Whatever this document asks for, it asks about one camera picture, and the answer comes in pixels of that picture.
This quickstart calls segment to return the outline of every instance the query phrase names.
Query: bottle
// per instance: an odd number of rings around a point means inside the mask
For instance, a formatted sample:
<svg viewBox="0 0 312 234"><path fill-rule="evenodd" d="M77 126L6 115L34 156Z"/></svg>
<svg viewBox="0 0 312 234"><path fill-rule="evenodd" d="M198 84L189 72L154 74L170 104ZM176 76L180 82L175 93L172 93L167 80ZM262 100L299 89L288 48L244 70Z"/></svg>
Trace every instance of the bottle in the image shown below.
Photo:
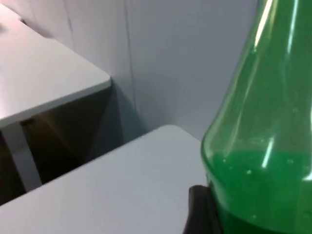
<svg viewBox="0 0 312 234"><path fill-rule="evenodd" d="M262 0L202 141L224 234L312 234L312 0Z"/></svg>

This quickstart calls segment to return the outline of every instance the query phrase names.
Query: white wall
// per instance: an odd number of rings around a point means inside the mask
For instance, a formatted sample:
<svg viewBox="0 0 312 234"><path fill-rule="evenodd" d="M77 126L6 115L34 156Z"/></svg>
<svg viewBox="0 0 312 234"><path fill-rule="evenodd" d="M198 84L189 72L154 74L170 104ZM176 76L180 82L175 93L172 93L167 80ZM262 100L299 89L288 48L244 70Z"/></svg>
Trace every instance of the white wall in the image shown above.
<svg viewBox="0 0 312 234"><path fill-rule="evenodd" d="M125 141L163 124L202 138L256 6L255 0L2 1L112 76Z"/></svg>
<svg viewBox="0 0 312 234"><path fill-rule="evenodd" d="M254 0L127 0L136 105L147 129L201 139L253 21Z"/></svg>

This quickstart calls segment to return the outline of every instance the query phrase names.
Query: dark floor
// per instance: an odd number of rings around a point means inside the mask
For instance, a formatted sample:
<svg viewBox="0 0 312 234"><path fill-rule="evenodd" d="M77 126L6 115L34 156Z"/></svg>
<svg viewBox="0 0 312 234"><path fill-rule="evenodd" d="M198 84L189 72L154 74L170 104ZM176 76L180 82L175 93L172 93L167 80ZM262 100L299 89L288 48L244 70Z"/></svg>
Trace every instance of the dark floor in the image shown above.
<svg viewBox="0 0 312 234"><path fill-rule="evenodd" d="M73 154L40 118L31 119L22 125L43 183L80 166ZM10 152L0 134L0 205L24 193Z"/></svg>

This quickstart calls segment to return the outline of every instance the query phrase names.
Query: tabletop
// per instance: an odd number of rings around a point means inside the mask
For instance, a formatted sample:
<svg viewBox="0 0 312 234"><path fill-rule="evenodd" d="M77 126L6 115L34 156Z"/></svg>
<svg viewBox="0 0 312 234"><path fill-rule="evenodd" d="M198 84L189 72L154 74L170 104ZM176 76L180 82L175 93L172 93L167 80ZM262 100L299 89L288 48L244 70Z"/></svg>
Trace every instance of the tabletop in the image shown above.
<svg viewBox="0 0 312 234"><path fill-rule="evenodd" d="M163 126L0 207L2 234L181 234L200 142Z"/></svg>
<svg viewBox="0 0 312 234"><path fill-rule="evenodd" d="M0 4L0 128L110 85L107 73Z"/></svg>

